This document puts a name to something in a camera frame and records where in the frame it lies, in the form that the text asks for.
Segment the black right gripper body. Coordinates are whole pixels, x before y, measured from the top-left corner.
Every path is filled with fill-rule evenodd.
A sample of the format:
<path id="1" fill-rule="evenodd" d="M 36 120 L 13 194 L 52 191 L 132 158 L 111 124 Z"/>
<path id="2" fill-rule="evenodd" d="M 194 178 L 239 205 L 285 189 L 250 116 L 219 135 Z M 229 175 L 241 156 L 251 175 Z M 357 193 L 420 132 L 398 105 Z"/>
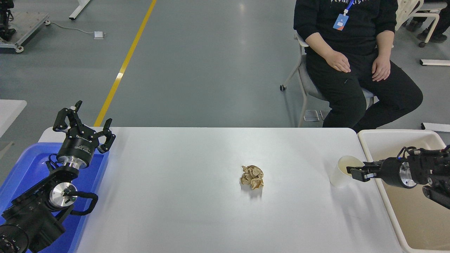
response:
<path id="1" fill-rule="evenodd" d="M 401 187 L 400 160 L 397 157 L 388 157 L 380 162 L 379 178 L 390 186 Z"/>

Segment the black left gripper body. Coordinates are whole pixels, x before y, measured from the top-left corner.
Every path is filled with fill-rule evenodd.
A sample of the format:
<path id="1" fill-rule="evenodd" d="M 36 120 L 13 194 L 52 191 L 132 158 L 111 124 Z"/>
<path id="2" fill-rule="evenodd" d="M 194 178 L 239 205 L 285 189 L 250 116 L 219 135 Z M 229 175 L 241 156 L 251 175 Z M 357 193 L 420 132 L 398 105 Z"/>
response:
<path id="1" fill-rule="evenodd" d="M 75 157 L 83 162 L 91 162 L 95 149 L 99 145 L 98 138 L 91 138 L 96 133 L 90 128 L 70 128 L 66 138 L 57 154 L 58 162 L 63 162 L 66 157 Z"/>

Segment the person's left hand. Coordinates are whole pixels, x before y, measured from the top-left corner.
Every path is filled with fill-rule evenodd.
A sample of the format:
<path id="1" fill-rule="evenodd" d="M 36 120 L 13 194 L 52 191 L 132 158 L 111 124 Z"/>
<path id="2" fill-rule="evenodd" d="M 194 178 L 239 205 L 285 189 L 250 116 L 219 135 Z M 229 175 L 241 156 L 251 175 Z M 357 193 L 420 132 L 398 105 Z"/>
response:
<path id="1" fill-rule="evenodd" d="M 372 81 L 380 82 L 386 80 L 391 73 L 389 56 L 378 56 L 372 65 Z"/>

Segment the person's right hand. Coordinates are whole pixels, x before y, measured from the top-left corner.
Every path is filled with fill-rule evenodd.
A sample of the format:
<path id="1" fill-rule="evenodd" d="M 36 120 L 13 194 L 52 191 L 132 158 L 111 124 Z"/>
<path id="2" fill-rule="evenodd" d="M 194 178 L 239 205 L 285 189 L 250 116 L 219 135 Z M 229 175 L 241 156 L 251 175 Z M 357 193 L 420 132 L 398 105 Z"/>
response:
<path id="1" fill-rule="evenodd" d="M 330 52 L 325 54 L 324 58 L 327 64 L 333 69 L 344 73 L 351 72 L 349 60 L 346 56 L 344 56 L 344 54 L 335 50 L 331 50 Z"/>

